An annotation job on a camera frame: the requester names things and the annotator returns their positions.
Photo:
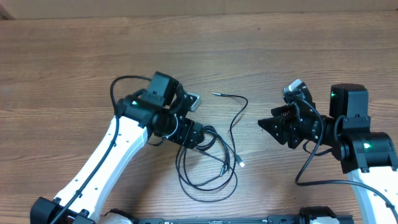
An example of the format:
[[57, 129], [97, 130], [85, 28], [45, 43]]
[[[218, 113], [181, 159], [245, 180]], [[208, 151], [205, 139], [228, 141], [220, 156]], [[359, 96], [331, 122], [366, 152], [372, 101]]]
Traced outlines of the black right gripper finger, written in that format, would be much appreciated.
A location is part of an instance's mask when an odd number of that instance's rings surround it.
[[288, 143], [291, 145], [294, 138], [292, 137], [291, 125], [294, 122], [293, 116], [276, 116], [272, 118], [259, 119], [258, 125], [267, 131], [279, 144]]
[[297, 115], [297, 111], [299, 110], [298, 106], [293, 103], [289, 105], [280, 106], [274, 109], [271, 109], [271, 114], [273, 117], [277, 116], [295, 116]]

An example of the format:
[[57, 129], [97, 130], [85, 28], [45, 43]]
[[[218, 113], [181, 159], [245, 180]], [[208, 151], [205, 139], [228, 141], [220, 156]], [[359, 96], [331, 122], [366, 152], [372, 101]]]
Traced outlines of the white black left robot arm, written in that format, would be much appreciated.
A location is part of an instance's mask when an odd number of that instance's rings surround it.
[[200, 96], [173, 77], [155, 72], [148, 88], [112, 100], [114, 116], [85, 165], [52, 200], [39, 197], [31, 223], [96, 223], [114, 185], [131, 159], [154, 135], [193, 149], [203, 142], [203, 126], [187, 118]]

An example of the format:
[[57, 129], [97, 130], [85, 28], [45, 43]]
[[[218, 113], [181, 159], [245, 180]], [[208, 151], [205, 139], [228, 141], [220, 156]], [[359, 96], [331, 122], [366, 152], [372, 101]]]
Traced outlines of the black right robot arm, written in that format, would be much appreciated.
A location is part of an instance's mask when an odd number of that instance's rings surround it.
[[[295, 184], [350, 185], [364, 223], [397, 223], [397, 153], [390, 136], [371, 131], [369, 93], [365, 86], [340, 83], [331, 86], [330, 109], [321, 115], [306, 84], [296, 80], [282, 90], [284, 106], [271, 117], [258, 120], [279, 144], [295, 149], [314, 142], [315, 147], [299, 170]], [[346, 180], [300, 178], [315, 156], [332, 154], [347, 175]]]

